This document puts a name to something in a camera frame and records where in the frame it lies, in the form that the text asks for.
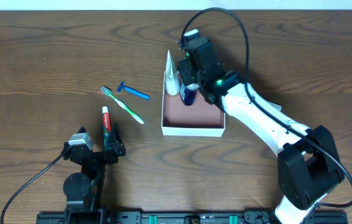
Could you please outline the clear pump bottle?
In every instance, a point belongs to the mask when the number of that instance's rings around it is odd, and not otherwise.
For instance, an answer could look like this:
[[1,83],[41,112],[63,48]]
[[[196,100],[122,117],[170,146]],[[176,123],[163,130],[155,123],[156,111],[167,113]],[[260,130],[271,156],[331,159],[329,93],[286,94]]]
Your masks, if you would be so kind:
[[192,83],[190,85],[184,85],[181,83],[180,86],[180,98],[185,106],[191,106],[194,104],[199,85]]

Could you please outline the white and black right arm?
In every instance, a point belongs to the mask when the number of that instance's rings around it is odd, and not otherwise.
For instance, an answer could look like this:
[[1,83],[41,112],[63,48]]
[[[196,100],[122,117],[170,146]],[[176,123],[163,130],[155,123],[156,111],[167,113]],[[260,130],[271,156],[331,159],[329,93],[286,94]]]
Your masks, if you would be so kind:
[[246,77],[223,68],[209,38],[184,35],[180,48],[186,53],[178,63],[183,84],[198,88],[207,103],[245,124],[277,156],[284,194],[275,209],[278,221],[302,223],[347,176],[331,132],[310,129],[274,108]]

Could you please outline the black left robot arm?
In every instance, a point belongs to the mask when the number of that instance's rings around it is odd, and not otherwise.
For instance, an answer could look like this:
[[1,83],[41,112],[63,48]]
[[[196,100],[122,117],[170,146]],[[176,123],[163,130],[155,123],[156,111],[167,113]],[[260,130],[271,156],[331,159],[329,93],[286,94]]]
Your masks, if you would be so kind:
[[81,166],[81,171],[69,175],[63,183],[67,198],[65,223],[109,223],[111,217],[101,203],[106,166],[116,164],[126,148],[117,123],[104,133],[104,150],[93,151],[93,140],[84,127],[64,143],[62,157]]

